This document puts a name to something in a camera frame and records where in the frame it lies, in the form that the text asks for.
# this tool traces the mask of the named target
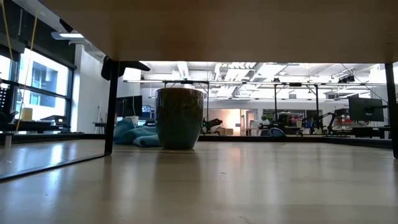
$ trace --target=window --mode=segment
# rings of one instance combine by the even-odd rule
[[[327,94],[327,99],[328,100],[332,100],[332,99],[335,99],[335,98],[336,98],[335,94]]]
[[[21,94],[24,94],[24,106],[26,108],[32,108],[32,119],[33,120],[40,120],[46,118],[51,115],[60,115],[65,116],[65,106],[66,100],[63,98],[45,95],[41,93],[36,93],[34,91],[29,90],[21,90],[17,94],[17,101],[16,101],[16,111],[21,112],[21,103],[22,97]]]
[[[70,100],[67,100],[70,75],[72,73],[68,67],[25,49],[21,54],[17,80],[20,84],[26,84],[26,88],[17,92],[16,111],[21,110],[23,96],[22,107],[33,109],[32,120],[51,115],[65,116],[66,105],[70,104]]]
[[[0,55],[0,78],[9,80],[11,59]]]
[[[18,82],[65,96],[68,73],[66,66],[25,49],[21,54]]]

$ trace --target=planter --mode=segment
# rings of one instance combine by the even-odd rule
[[[156,91],[155,122],[165,149],[193,149],[203,121],[203,93],[188,88]]]

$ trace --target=wooden floor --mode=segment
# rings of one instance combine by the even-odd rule
[[[276,142],[116,148],[0,184],[0,223],[398,222],[398,163],[388,150]]]

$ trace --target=wooden tabletop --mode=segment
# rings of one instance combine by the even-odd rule
[[[398,60],[394,0],[41,1],[114,60]]]

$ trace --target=fluorescent light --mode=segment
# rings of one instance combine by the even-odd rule
[[[252,85],[281,85],[281,82],[247,82],[246,84]]]
[[[64,37],[64,38],[85,38],[85,37],[83,37],[83,35],[77,34],[77,33],[71,33],[71,34],[63,33],[63,34],[60,34],[60,36]]]
[[[236,82],[236,81],[230,81],[230,82],[210,81],[209,84],[243,84],[243,82]]]
[[[161,80],[128,80],[129,83],[163,83]]]
[[[141,80],[141,70],[135,68],[126,68],[123,75],[125,81]]]

